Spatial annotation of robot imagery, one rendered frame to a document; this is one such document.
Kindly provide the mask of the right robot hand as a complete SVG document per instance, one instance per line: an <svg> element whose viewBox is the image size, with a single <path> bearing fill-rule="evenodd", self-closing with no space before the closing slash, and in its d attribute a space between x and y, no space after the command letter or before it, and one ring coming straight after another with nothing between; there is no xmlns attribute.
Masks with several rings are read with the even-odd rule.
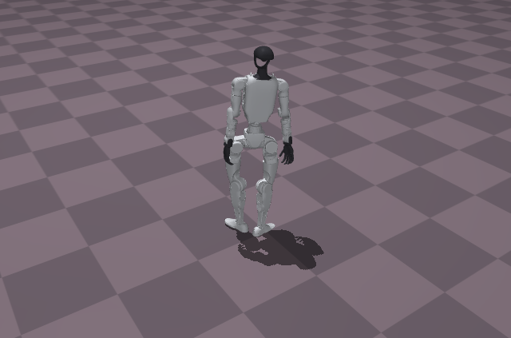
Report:
<svg viewBox="0 0 511 338"><path fill-rule="evenodd" d="M285 165L286 164L288 165L289 163L291 164L294 161L294 154L293 154L294 151L293 151L293 148L291 146L291 144L292 144L292 137L290 136L288 138L288 140L289 140L289 143L283 142L283 144L285 146L283 147L283 150L282 150L281 154L279 155L281 157L283 152L284 152L284 159L283 159L283 161L281 163L284 163L286 158L287 158L286 162L284 163Z"/></svg>

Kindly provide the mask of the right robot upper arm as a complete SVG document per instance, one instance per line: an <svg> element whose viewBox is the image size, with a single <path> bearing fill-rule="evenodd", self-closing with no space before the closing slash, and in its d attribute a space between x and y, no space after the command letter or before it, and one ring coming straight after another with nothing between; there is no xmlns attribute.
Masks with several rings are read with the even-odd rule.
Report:
<svg viewBox="0 0 511 338"><path fill-rule="evenodd" d="M281 78L276 78L278 81L278 96L279 96L279 104L280 107L278 108L278 115L279 117L288 117L289 116L289 110L288 110L288 104L289 104L289 85L287 82Z"/></svg>

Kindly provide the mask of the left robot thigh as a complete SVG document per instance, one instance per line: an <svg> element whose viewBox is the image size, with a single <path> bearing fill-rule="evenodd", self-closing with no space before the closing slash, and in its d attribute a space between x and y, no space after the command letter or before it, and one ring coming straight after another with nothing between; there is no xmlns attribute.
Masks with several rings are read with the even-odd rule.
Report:
<svg viewBox="0 0 511 338"><path fill-rule="evenodd" d="M238 181L241 186L241 192L243 190L245 190L245 187L247 187L246 180L244 178L240 177L240 164L241 164L240 157L241 157L241 152L243 150L244 145L245 145L244 135L234 136L234 142L232 144L232 147L230 147L230 157L229 157L229 160L233 165L229 165L227 162L225 162L230 184L233 181Z"/></svg>

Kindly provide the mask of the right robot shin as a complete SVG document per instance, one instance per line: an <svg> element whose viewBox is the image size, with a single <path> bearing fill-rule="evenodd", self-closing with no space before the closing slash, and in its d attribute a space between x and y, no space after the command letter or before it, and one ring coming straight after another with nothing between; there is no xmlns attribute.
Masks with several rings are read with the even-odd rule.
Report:
<svg viewBox="0 0 511 338"><path fill-rule="evenodd" d="M262 188L262 193L256 194L256 208L258 210L257 226L265 228L265 221L267 219L267 211L271 205L272 187L270 183L265 183Z"/></svg>

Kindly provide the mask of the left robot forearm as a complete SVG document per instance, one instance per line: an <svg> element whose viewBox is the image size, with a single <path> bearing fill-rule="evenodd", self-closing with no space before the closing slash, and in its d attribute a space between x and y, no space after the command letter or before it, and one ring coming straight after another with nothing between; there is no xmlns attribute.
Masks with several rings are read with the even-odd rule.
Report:
<svg viewBox="0 0 511 338"><path fill-rule="evenodd" d="M233 118L233 110L232 108L227 109L227 128L226 135L224 137L224 142L227 144L229 139L232 139L234 142L234 136L236 132L237 120ZM232 144L233 144L232 142Z"/></svg>

